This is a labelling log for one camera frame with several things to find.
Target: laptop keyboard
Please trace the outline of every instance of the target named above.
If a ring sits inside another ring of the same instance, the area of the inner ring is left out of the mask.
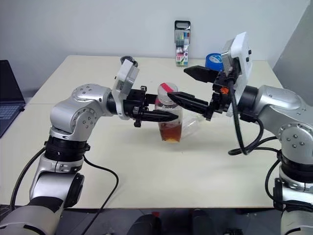
[[[18,108],[19,105],[0,106],[0,120],[10,119]]]

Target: orange gear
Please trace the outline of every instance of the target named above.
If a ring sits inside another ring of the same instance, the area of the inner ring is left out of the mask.
[[[221,92],[222,94],[228,94],[229,89],[228,89],[227,87],[222,87],[222,88],[220,89],[220,92]]]

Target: brown liquid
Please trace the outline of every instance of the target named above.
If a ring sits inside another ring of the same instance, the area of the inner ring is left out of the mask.
[[[159,123],[159,129],[163,141],[175,143],[180,141],[181,123]]]

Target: clear plastic bottle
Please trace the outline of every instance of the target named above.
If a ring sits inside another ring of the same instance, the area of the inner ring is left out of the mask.
[[[181,138],[182,108],[175,104],[168,96],[168,92],[177,92],[178,88],[173,83],[162,83],[157,89],[156,110],[170,112],[178,116],[177,119],[159,122],[158,126],[163,141],[179,142]]]

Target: laptop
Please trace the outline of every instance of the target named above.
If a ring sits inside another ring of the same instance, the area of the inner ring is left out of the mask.
[[[0,138],[24,111],[25,100],[7,60],[0,60]]]

